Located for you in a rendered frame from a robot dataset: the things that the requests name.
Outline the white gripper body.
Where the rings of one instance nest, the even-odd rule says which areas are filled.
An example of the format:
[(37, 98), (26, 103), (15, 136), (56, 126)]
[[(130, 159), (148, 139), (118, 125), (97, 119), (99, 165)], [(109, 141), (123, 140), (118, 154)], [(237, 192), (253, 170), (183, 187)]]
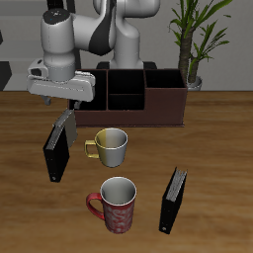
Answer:
[(76, 71), (75, 76), (64, 82), (29, 75), (28, 91), (31, 94), (91, 102), (95, 97), (96, 78), (90, 72)]

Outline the black book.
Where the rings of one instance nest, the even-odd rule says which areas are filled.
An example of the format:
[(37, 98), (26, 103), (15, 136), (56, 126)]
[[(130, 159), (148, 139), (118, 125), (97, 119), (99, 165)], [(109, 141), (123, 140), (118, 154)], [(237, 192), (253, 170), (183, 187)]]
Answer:
[(159, 230), (166, 234), (171, 232), (178, 210), (181, 206), (187, 173), (178, 169), (170, 179), (166, 191), (162, 197)]
[(69, 159), (64, 126), (52, 129), (42, 150), (50, 181), (59, 182)]

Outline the dark brown desk caddy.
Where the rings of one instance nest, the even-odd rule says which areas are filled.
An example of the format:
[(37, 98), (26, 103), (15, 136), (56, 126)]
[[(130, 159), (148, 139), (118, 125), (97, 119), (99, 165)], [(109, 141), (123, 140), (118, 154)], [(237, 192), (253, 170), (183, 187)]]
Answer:
[(78, 127), (181, 127), (187, 87), (178, 69), (93, 69), (95, 98), (74, 111)]

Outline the black angular object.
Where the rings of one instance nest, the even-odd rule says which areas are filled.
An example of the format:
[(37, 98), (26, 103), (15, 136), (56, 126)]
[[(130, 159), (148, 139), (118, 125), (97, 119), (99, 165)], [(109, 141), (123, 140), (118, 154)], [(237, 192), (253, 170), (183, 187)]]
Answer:
[(8, 61), (0, 61), (0, 91), (3, 91), (10, 78), (12, 70)]

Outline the yellow and white mug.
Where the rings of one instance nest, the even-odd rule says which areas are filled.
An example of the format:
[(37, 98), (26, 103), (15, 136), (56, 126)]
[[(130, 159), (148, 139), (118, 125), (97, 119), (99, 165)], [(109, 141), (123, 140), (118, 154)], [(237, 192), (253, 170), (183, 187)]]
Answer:
[[(118, 167), (125, 160), (127, 141), (127, 134), (123, 130), (114, 127), (104, 128), (95, 135), (93, 140), (85, 141), (85, 154), (89, 158), (99, 159), (107, 167)], [(95, 145), (97, 152), (90, 153), (89, 145)]]

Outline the red patterned mug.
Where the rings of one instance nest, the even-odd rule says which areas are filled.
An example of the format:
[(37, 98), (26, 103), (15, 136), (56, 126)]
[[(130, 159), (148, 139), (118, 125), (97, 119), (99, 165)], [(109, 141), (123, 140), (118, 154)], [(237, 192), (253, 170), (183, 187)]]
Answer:
[(135, 197), (136, 186), (130, 179), (113, 177), (102, 184), (99, 193), (87, 196), (86, 205), (109, 231), (121, 234), (131, 227)]

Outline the green pot plant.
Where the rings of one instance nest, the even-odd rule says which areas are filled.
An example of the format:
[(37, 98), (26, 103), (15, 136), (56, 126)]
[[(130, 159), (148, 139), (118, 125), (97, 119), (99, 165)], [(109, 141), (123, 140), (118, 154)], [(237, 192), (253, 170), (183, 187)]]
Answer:
[(228, 44), (228, 41), (222, 40), (226, 28), (211, 38), (216, 21), (206, 27), (202, 27), (202, 23), (232, 0), (220, 0), (215, 4), (211, 0), (203, 10), (198, 9), (199, 0), (179, 1), (180, 12), (173, 9), (176, 19), (170, 22), (168, 28), (171, 30), (171, 25), (175, 24), (179, 29), (178, 32), (174, 31), (175, 44), (180, 48), (178, 68), (188, 90), (200, 91), (203, 85), (202, 78), (197, 75), (200, 62), (210, 60), (210, 52), (216, 47)]

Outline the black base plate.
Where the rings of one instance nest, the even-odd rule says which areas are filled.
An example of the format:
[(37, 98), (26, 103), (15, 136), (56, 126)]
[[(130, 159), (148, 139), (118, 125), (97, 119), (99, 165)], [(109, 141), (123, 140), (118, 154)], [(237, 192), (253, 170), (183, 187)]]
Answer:
[[(96, 69), (110, 69), (109, 61), (101, 61), (97, 64)], [(155, 62), (152, 61), (144, 61), (143, 69), (157, 69)]]

